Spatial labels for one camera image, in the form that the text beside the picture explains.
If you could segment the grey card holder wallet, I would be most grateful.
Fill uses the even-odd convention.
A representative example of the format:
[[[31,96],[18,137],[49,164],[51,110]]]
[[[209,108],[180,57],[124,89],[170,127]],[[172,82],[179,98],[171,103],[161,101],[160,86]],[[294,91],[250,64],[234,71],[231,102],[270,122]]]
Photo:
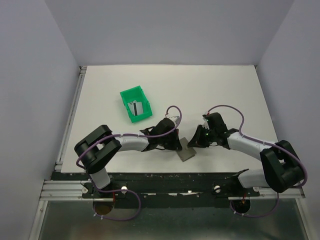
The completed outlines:
[[[179,141],[182,146],[182,150],[177,150],[176,153],[182,162],[193,158],[197,154],[192,147],[188,147],[188,140],[185,137],[181,138]]]

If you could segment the green plastic bin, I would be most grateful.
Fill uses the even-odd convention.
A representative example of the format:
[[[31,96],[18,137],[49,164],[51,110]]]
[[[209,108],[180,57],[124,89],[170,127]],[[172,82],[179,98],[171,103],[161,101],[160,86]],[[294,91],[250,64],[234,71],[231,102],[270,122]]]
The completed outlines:
[[[140,85],[121,91],[120,96],[132,123],[140,122],[153,115],[151,105]]]

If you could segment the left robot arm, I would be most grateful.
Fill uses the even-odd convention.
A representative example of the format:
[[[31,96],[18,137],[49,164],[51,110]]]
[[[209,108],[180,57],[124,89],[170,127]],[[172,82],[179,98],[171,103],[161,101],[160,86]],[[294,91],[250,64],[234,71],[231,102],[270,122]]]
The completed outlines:
[[[101,198],[111,191],[111,179],[106,165],[118,152],[155,150],[181,151],[177,129],[181,118],[163,118],[156,126],[145,128],[138,133],[115,135],[107,125],[101,125],[78,142],[74,151],[80,158],[83,169],[94,183],[93,191]]]

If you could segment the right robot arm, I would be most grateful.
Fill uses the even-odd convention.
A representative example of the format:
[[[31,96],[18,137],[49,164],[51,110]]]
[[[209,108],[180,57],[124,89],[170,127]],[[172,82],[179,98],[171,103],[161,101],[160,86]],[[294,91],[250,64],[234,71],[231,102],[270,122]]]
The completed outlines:
[[[305,172],[291,144],[285,140],[276,143],[254,141],[242,136],[238,129],[228,129],[222,116],[215,112],[203,116],[204,124],[198,125],[188,142],[189,148],[208,148],[216,143],[261,162],[261,169],[244,169],[232,176],[230,191],[241,196],[253,187],[270,188],[283,193],[305,179]]]

